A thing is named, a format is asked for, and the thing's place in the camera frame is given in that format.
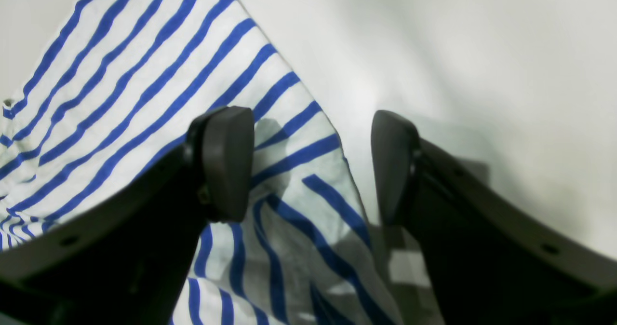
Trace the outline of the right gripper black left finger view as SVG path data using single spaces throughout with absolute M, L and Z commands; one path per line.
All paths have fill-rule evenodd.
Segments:
M 1 254 L 1 316 L 22 325 L 166 325 L 210 223 L 241 222 L 253 111 L 216 109 L 86 213 Z

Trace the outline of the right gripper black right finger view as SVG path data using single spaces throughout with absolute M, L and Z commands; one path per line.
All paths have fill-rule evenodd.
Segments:
M 383 223 L 419 244 L 448 325 L 614 325 L 610 259 L 527 215 L 390 110 L 372 122 Z

